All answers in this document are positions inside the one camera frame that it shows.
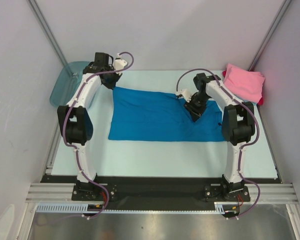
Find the blue t-shirt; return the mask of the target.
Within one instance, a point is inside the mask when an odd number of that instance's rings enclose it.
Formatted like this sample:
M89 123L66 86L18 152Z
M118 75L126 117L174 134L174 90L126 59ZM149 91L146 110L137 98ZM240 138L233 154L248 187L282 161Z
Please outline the blue t-shirt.
M116 87L108 139L145 142L224 142L222 112L213 100L197 121L173 93Z

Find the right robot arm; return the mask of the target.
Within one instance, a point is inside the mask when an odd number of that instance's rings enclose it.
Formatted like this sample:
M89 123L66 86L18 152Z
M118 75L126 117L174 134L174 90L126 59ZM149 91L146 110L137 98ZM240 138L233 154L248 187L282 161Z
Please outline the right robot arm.
M196 93L191 94L185 89L178 90L176 95L185 99L184 107L194 122L203 116L209 99L221 108L221 132L227 142L227 158L222 175L225 185L220 188L220 194L225 200L232 201L243 188L244 147L249 145L257 126L254 105L236 97L216 75L198 73L193 82Z

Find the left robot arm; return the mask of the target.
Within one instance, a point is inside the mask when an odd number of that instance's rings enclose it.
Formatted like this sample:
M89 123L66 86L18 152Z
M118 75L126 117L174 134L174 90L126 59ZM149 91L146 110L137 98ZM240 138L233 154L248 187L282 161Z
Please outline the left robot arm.
M97 172L88 158L87 143L92 139L94 127L88 108L101 86L113 90L122 76L122 71L129 66L121 54L113 57L97 52L94 61L82 71L81 80L73 97L66 105L57 108L58 124L63 142L73 148L77 165L77 180L86 185L83 194L90 200L100 196L101 188L94 184Z

